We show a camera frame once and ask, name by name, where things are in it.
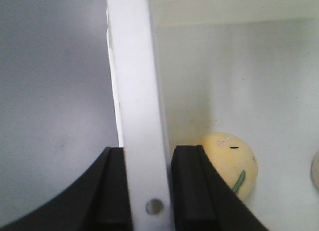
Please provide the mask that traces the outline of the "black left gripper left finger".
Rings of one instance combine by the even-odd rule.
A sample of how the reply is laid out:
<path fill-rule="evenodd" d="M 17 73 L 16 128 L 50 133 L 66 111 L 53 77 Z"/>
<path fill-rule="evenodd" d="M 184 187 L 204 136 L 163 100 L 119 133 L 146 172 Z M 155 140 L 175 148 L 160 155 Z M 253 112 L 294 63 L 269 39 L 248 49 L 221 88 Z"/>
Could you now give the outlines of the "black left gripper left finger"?
<path fill-rule="evenodd" d="M 122 148 L 107 147 L 58 196 L 2 231 L 130 231 L 132 216 Z"/>

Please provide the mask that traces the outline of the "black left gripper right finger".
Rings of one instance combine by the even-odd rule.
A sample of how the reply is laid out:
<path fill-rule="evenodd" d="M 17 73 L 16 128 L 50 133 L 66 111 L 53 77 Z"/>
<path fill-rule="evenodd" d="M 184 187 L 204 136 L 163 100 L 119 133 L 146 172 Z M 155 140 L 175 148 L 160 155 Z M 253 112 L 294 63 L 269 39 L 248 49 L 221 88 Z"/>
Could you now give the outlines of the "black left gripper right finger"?
<path fill-rule="evenodd" d="M 177 146 L 171 171 L 176 230 L 267 230 L 225 183 L 201 145 Z"/>

